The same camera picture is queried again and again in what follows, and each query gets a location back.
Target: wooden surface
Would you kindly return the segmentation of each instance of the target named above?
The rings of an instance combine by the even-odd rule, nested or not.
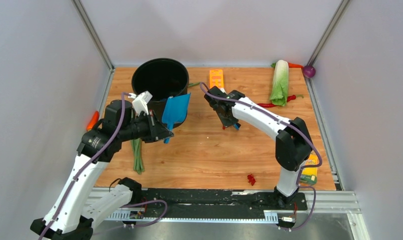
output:
[[[207,67],[189,67],[189,82],[208,83]],[[131,77],[136,68],[116,68],[107,104],[120,99],[121,92],[132,92]],[[255,103],[268,102],[272,87],[273,68],[223,68],[225,89],[238,90]],[[191,93],[185,122],[173,130],[175,136],[168,144],[163,141],[142,144],[145,172],[133,171],[134,158],[130,142],[122,144],[101,174],[96,186],[106,187],[116,178],[129,177],[143,188],[197,189],[273,189],[278,183],[281,166],[275,159],[275,142],[265,133],[240,121],[241,128],[225,130],[216,113],[203,98],[199,86]],[[269,108],[275,114],[294,119],[302,118],[309,129],[313,144],[323,157],[318,169],[317,190],[335,190],[321,134],[302,72],[291,68],[289,95],[302,94],[285,107]],[[247,175],[253,174],[251,186]]]

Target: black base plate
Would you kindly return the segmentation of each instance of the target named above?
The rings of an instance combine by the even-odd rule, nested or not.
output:
[[[161,199],[167,202],[165,218],[197,219],[264,219],[264,210],[307,210],[305,195],[297,193],[293,201],[280,207],[273,192],[256,192],[232,195],[243,190],[149,188],[142,191],[148,201]],[[145,217],[158,217],[162,203],[149,204]]]

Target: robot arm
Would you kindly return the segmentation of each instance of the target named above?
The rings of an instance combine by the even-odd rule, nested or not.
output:
[[[106,107],[104,118],[82,136],[77,148],[75,163],[60,196],[44,218],[32,222],[30,227],[32,231],[39,235],[43,232],[52,221],[66,193],[68,193],[68,197],[62,204],[61,212],[44,234],[46,238],[90,239],[93,229],[112,212],[123,205],[133,203],[133,201],[140,202],[141,185],[126,177],[96,203],[84,207],[100,174],[110,163],[113,155],[122,148],[122,142],[141,138],[145,143],[153,143],[174,136],[158,121],[155,113],[147,109],[147,102],[150,98],[150,93],[144,92],[137,96],[132,104],[125,101],[125,114],[118,134],[106,150],[85,168],[77,180],[74,180],[77,171],[107,143],[118,127],[122,110],[121,100],[114,100]],[[75,181],[73,187],[70,185],[71,181]]]
[[[275,121],[264,113],[253,109],[253,106],[261,109],[262,107],[258,106],[243,93],[236,90],[226,94],[214,86],[208,91],[208,93],[225,99],[238,100],[252,106],[248,107],[247,105],[238,102],[218,100],[207,94],[204,95],[204,98],[209,102],[209,105],[216,111],[224,127],[227,128],[233,126],[238,124],[239,120],[243,120],[266,133],[275,141],[275,158],[281,165],[279,181],[275,190],[284,203],[290,202],[299,190],[296,183],[300,167],[305,164],[312,148],[299,134],[294,132],[290,127],[280,124],[280,122],[293,125],[305,134],[309,140],[311,140],[305,122],[299,117],[291,120],[271,113],[278,119],[278,121]]]

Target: carrot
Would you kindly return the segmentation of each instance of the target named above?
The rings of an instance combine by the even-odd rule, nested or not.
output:
[[[100,117],[99,111],[95,111],[94,114],[92,115],[91,121],[89,121],[88,125],[86,126],[87,131],[90,131],[93,128],[93,126],[99,120],[99,117]]]
[[[275,65],[276,65],[276,64],[277,64],[277,63],[274,62],[274,63],[272,63],[270,66],[273,67],[273,68],[275,68]],[[301,69],[303,68],[302,65],[294,64],[294,63],[291,63],[291,62],[288,63],[288,67],[289,67],[289,68],[301,68]]]

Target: white wall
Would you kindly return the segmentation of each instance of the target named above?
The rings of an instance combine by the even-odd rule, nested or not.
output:
[[[307,63],[341,0],[82,0],[115,65]]]
[[[0,0],[0,240],[37,239],[108,75],[71,1]]]
[[[313,79],[371,239],[403,239],[403,0],[353,0]]]

